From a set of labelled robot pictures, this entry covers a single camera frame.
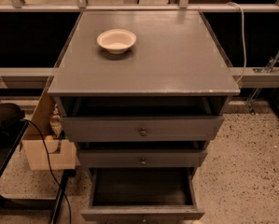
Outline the metal diagonal strut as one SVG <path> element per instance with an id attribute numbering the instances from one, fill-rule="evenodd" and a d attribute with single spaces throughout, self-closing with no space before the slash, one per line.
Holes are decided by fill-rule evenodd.
<path id="1" fill-rule="evenodd" d="M 257 70 L 257 73 L 265 73 L 265 74 L 270 73 L 278 62 L 279 62 L 279 50 L 274 57 L 271 57 L 269 59 L 268 64 L 264 68 L 260 68 Z M 249 112 L 252 115 L 256 114 L 253 107 L 253 103 L 258 98 L 260 92 L 261 92 L 261 88 L 254 88 L 246 100 L 246 106 L 248 107 Z"/>

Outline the black side table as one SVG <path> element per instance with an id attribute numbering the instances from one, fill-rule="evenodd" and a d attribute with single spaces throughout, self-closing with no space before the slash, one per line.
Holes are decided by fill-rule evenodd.
<path id="1" fill-rule="evenodd" d="M 20 120 L 8 133 L 10 143 L 0 148 L 0 178 L 7 168 L 9 161 L 29 125 L 33 125 L 39 132 L 41 139 L 44 139 L 43 134 L 34 123 L 27 119 Z M 43 140 L 44 149 L 47 152 L 48 149 L 45 144 L 46 143 Z M 48 152 L 46 153 L 46 156 L 48 161 L 50 161 Z M 64 170 L 60 181 L 55 177 L 51 170 L 51 166 L 49 166 L 49 171 L 58 186 L 57 194 L 54 199 L 9 199 L 0 194 L 0 210 L 49 210 L 49 224 L 57 224 L 63 200 L 66 200 L 68 205 L 70 204 L 65 194 L 65 190 L 68 179 L 73 176 L 76 171 L 70 169 Z"/>

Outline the grey drawer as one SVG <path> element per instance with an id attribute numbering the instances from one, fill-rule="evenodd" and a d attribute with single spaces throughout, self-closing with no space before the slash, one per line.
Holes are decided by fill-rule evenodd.
<path id="1" fill-rule="evenodd" d="M 87 221 L 152 221 L 200 219 L 188 168 L 102 168 L 91 179 Z"/>
<path id="2" fill-rule="evenodd" d="M 213 140 L 222 116 L 63 118 L 73 142 L 148 142 Z"/>
<path id="3" fill-rule="evenodd" d="M 78 158 L 89 168 L 200 167 L 206 150 L 122 149 L 82 150 Z"/>

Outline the black bag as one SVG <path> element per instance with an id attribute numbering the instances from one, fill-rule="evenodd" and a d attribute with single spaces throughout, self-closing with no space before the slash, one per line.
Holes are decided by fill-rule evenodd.
<path id="1" fill-rule="evenodd" d="M 0 133 L 8 134 L 9 129 L 25 118 L 25 112 L 12 103 L 0 104 Z"/>

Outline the cardboard box with items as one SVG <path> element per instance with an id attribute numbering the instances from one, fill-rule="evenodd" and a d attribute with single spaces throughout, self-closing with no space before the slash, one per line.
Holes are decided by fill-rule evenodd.
<path id="1" fill-rule="evenodd" d="M 22 144 L 31 170 L 74 170 L 77 149 L 67 139 L 55 137 L 50 117 L 55 103 L 44 91 L 31 117 Z"/>

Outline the grey middle drawer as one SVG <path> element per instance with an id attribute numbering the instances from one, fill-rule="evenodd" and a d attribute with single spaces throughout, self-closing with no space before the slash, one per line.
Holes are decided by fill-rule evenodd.
<path id="1" fill-rule="evenodd" d="M 89 168 L 200 167 L 206 150 L 122 149 L 82 150 L 78 158 Z"/>

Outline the grey top drawer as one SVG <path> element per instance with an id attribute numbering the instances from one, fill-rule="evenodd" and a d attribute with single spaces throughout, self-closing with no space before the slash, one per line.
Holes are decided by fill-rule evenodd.
<path id="1" fill-rule="evenodd" d="M 213 140 L 222 116 L 63 118 L 73 142 L 148 142 Z"/>

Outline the metal rail frame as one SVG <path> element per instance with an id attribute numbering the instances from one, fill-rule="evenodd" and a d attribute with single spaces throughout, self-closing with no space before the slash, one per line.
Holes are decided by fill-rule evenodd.
<path id="1" fill-rule="evenodd" d="M 189 10 L 200 12 L 228 12 L 243 10 L 246 12 L 279 12 L 279 0 L 274 4 L 263 5 L 263 2 L 247 2 L 246 5 L 235 5 L 232 0 L 0 0 L 0 12 L 72 12 L 90 8 L 113 8 L 119 6 L 135 8 L 180 8 L 187 6 Z M 260 68 L 230 68 L 239 85 L 243 88 L 278 88 L 279 68 L 273 68 L 268 74 L 257 73 Z M 41 89 L 44 82 L 55 74 L 56 68 L 0 68 L 1 89 Z"/>

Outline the grey wooden drawer cabinet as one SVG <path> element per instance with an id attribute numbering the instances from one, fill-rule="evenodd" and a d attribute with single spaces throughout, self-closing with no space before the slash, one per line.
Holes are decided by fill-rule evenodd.
<path id="1" fill-rule="evenodd" d="M 111 54 L 97 37 L 133 32 Z M 192 11 L 90 11 L 81 15 L 49 86 L 63 118 L 222 116 L 239 87 L 202 17 Z M 208 141 L 74 142 L 82 150 L 206 150 Z"/>

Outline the grey bottom drawer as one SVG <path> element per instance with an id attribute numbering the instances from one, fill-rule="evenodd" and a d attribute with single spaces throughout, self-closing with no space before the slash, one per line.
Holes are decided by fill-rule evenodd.
<path id="1" fill-rule="evenodd" d="M 152 221 L 200 219 L 188 168 L 102 168 L 91 179 L 87 221 Z"/>

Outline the white paper bowl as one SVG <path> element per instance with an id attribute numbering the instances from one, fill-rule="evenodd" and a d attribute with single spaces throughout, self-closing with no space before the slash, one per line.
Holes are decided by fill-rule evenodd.
<path id="1" fill-rule="evenodd" d="M 112 29 L 101 33 L 97 37 L 97 44 L 111 54 L 122 54 L 136 42 L 136 35 L 124 29 Z"/>

